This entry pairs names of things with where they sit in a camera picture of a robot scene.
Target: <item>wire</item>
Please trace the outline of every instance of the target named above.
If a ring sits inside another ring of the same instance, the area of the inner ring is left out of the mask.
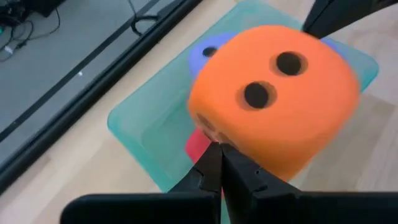
[[[142,32],[138,31],[137,23],[141,20],[158,21],[159,17],[158,16],[138,16],[136,8],[134,7],[134,4],[131,2],[131,0],[127,0],[127,1],[129,2],[131,10],[134,13],[132,22],[131,22],[131,29],[132,29],[133,33],[137,34],[140,37],[140,36],[142,36]]]
[[[48,33],[39,34],[39,35],[34,36],[34,37],[29,37],[27,40],[37,40],[37,39],[40,39],[40,38],[43,38],[43,37],[47,37],[47,36],[53,34],[55,31],[57,31],[60,28],[60,26],[61,26],[61,17],[60,17],[60,13],[58,12],[58,8],[55,8],[55,12],[57,13],[57,17],[58,17],[57,26],[53,30],[48,32]]]
[[[9,60],[15,54],[15,52],[17,50],[23,48],[28,43],[28,41],[37,40],[37,39],[40,39],[43,37],[47,37],[47,36],[53,34],[55,31],[57,31],[61,26],[61,17],[60,17],[60,13],[58,12],[58,8],[55,8],[55,12],[57,13],[57,17],[58,17],[57,26],[50,32],[47,32],[44,34],[39,34],[36,36],[32,36],[32,34],[34,33],[34,30],[35,30],[34,23],[32,21],[26,20],[24,22],[21,22],[14,17],[8,16],[8,15],[0,15],[0,16],[3,16],[3,17],[13,20],[14,22],[16,22],[18,24],[18,26],[24,25],[23,31],[18,35],[15,35],[16,27],[11,27],[11,33],[10,33],[10,37],[9,37],[8,41],[0,47],[0,51],[6,51],[8,53],[8,56],[4,59],[0,59],[0,62],[5,62],[6,60]],[[30,31],[26,38],[21,38],[26,33],[26,23],[30,24]],[[10,48],[9,45],[15,41],[19,41],[19,43],[16,45],[16,47],[14,49]]]

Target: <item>wooden floor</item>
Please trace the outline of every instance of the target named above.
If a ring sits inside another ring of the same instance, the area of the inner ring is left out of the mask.
[[[267,2],[301,21],[313,3]],[[234,4],[204,0],[190,13],[0,196],[0,223],[58,223],[62,208],[83,194],[159,191],[107,130],[106,118]],[[372,55],[380,73],[354,117],[292,184],[305,190],[398,191],[398,5],[333,37]]]

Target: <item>teal plastic bin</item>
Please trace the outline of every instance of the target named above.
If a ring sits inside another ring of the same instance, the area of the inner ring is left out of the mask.
[[[162,191],[170,190],[193,166],[184,150],[194,130],[187,111],[192,84],[188,56],[192,47],[214,35],[266,24],[301,28],[301,23],[263,2],[241,2],[110,113],[109,130]],[[364,90],[378,72],[374,59],[345,44],[327,41],[355,69]]]

